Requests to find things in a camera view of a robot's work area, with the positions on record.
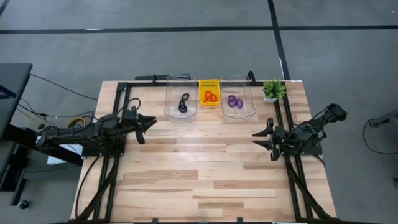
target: concrete floor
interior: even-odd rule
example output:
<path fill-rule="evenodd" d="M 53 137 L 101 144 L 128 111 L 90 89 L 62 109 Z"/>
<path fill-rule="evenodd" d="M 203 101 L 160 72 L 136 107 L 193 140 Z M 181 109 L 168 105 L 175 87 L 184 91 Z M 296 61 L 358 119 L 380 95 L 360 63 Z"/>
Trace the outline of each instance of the concrete floor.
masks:
<path fill-rule="evenodd" d="M 394 0 L 274 0 L 280 26 L 398 24 Z M 90 29 L 178 26 L 270 26 L 267 1 L 252 0 L 11 0 L 0 29 Z M 344 220 L 395 223 L 398 219 L 398 156 L 368 151 L 364 122 L 396 109 L 398 30 L 283 31 L 291 79 L 304 81 L 313 114 L 339 103 L 348 119 L 326 127 L 322 142 L 338 216 Z M 30 62 L 33 74 L 97 97 L 103 80 L 133 80 L 153 73 L 191 73 L 218 78 L 253 70 L 281 78 L 273 31 L 140 34 L 0 35 L 0 62 Z M 77 114 L 95 102 L 32 77 L 23 96 L 37 111 Z M 20 113 L 13 124 L 35 127 Z M 57 119 L 58 125 L 66 121 Z M 368 130 L 379 151 L 398 151 L 389 127 Z M 30 170 L 45 167 L 34 153 Z M 23 197 L 28 210 L 10 207 L 0 194 L 0 223 L 67 220 L 79 168 L 29 174 Z"/>

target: small succulent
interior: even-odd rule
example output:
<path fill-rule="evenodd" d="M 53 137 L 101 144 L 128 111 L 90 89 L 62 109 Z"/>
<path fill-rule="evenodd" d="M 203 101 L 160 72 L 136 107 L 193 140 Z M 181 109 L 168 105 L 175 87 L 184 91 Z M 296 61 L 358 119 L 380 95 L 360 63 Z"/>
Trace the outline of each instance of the small succulent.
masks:
<path fill-rule="evenodd" d="M 265 81 L 264 89 L 262 90 L 266 98 L 282 98 L 286 94 L 286 87 L 280 81 Z"/>

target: yellow basket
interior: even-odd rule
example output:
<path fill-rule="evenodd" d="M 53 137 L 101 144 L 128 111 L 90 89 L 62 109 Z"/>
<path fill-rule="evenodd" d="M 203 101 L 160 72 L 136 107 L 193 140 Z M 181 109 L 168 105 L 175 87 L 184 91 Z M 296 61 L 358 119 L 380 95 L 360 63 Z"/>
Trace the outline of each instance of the yellow basket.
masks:
<path fill-rule="evenodd" d="M 211 91 L 217 97 L 216 102 L 206 101 L 205 93 Z M 219 80 L 199 80 L 199 99 L 203 106 L 216 106 L 220 103 L 220 81 Z"/>

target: clear plastic bin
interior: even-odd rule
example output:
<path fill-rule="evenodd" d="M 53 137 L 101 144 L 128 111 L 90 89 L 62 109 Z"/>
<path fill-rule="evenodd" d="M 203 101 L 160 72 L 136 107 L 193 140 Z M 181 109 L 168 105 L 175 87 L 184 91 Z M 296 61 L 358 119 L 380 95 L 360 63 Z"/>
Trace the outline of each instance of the clear plastic bin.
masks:
<path fill-rule="evenodd" d="M 192 122 L 197 113 L 198 83 L 193 75 L 169 75 L 166 78 L 166 100 L 164 115 L 171 122 Z M 189 98 L 185 100 L 187 112 L 183 113 L 178 109 L 182 95 L 188 93 Z"/>
<path fill-rule="evenodd" d="M 226 123 L 247 122 L 256 114 L 250 90 L 250 79 L 247 75 L 223 76 L 220 78 L 220 88 L 223 119 Z M 241 108 L 240 104 L 235 105 L 238 99 L 242 102 Z"/>

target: wooden tabletop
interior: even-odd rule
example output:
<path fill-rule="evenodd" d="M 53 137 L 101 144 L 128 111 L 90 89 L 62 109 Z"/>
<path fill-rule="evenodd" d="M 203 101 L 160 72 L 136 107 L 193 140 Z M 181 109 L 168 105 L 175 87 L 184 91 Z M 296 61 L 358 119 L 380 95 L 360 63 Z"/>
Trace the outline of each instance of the wooden tabletop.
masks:
<path fill-rule="evenodd" d="M 103 82 L 97 117 L 112 113 L 117 83 Z M 286 87 L 294 122 L 311 119 L 303 83 L 286 82 Z M 130 98 L 142 101 L 139 112 L 156 116 L 158 122 L 144 135 L 144 145 L 137 143 L 134 133 L 127 136 L 111 221 L 150 222 L 158 218 L 160 222 L 233 222 L 236 217 L 248 222 L 294 220 L 284 158 L 272 162 L 270 152 L 251 142 L 251 135 L 266 127 L 268 117 L 277 122 L 274 104 L 263 102 L 261 90 L 251 88 L 257 113 L 250 122 L 226 124 L 221 105 L 199 103 L 194 122 L 171 123 L 163 112 L 165 87 L 132 88 Z M 283 103 L 280 107 L 286 126 Z M 79 185 L 94 159 L 84 161 Z M 83 185 L 79 213 L 97 191 L 102 160 L 93 166 Z M 302 156 L 302 160 L 309 191 L 327 213 L 335 216 L 323 164 L 313 156 Z M 298 196 L 304 217 L 299 190 Z M 104 217 L 107 198 L 106 192 L 100 218 Z"/>

